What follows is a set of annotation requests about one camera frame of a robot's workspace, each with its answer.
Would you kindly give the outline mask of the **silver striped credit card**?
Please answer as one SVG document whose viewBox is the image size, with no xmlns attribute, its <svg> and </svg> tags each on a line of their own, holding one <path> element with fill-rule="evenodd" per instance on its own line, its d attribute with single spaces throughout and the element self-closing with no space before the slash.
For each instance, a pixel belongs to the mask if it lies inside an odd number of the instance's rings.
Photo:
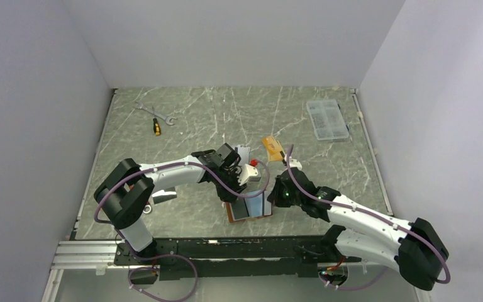
<svg viewBox="0 0 483 302">
<path fill-rule="evenodd" d="M 239 155 L 240 161 L 239 164 L 249 164 L 250 162 L 250 147 L 244 145 L 235 145 L 234 146 L 235 152 Z"/>
</svg>

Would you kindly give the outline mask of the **brown leather card holder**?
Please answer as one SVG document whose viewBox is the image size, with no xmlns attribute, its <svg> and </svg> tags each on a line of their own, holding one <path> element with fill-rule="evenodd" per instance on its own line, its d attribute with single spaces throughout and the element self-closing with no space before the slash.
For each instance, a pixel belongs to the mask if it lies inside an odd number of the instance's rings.
<svg viewBox="0 0 483 302">
<path fill-rule="evenodd" d="M 267 196 L 262 193 L 253 198 L 238 198 L 232 203 L 227 203 L 226 210 L 228 221 L 235 223 L 272 216 L 272 203 L 267 201 Z"/>
</svg>

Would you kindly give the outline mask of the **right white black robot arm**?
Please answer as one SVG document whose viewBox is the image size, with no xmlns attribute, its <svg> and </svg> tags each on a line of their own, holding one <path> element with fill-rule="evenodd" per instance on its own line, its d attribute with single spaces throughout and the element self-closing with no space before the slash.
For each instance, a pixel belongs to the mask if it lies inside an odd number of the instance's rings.
<svg viewBox="0 0 483 302">
<path fill-rule="evenodd" d="M 376 262 L 424 291 L 433 289 L 447 267 L 448 250 L 430 222 L 383 215 L 335 189 L 316 186 L 297 168 L 275 178 L 268 200 L 280 208 L 298 206 L 328 222 L 319 246 L 329 261 L 356 257 Z"/>
</svg>

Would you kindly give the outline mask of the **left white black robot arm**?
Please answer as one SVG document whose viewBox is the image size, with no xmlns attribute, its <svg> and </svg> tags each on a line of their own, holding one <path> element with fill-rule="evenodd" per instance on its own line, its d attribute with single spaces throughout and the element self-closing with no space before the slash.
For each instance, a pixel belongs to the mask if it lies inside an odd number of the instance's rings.
<svg viewBox="0 0 483 302">
<path fill-rule="evenodd" d="M 256 175 L 258 170 L 242 163 L 240 155 L 225 143 L 217 150 L 193 152 L 161 164 L 122 160 L 96 189 L 94 199 L 108 223 L 130 244 L 131 256 L 139 264 L 147 264 L 157 253 L 157 243 L 141 215 L 152 194 L 182 184 L 212 182 L 219 199 L 232 203 Z"/>
</svg>

